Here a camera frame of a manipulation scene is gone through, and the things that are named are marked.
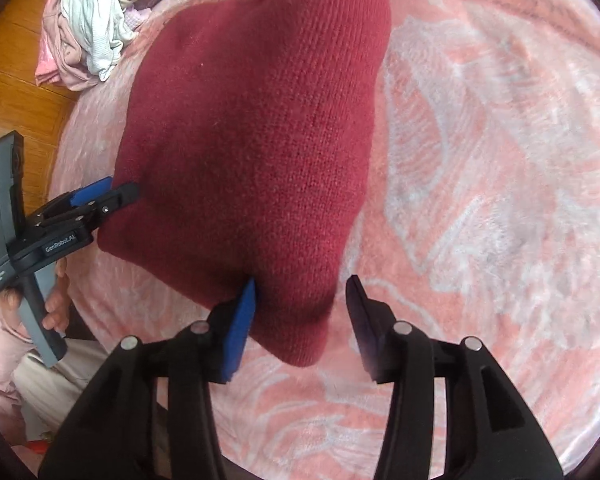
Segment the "person's left hand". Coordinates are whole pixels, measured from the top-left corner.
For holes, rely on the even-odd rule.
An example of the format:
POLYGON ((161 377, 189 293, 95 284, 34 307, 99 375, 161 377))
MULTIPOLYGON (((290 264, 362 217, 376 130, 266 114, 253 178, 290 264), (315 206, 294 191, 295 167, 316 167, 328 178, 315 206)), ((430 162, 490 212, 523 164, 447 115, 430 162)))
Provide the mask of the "person's left hand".
MULTIPOLYGON (((58 334, 65 333, 70 323, 71 298, 68 294, 69 277, 67 275, 67 259, 62 258, 55 263, 56 282, 45 303, 46 315, 43 327, 54 330, 58 334)), ((5 324, 20 336, 29 338, 29 333, 21 322, 18 309, 21 304, 20 293, 15 289, 0 292, 0 315, 5 324)))

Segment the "pink sleeve forearm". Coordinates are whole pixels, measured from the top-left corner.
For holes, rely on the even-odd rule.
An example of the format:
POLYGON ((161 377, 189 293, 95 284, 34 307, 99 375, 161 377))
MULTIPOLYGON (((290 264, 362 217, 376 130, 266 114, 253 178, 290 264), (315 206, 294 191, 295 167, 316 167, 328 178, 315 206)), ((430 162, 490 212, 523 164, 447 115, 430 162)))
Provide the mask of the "pink sleeve forearm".
POLYGON ((0 299, 0 431, 11 445, 25 444, 27 441, 21 396, 14 384, 14 371, 32 348, 31 339, 22 332, 12 302, 0 299))

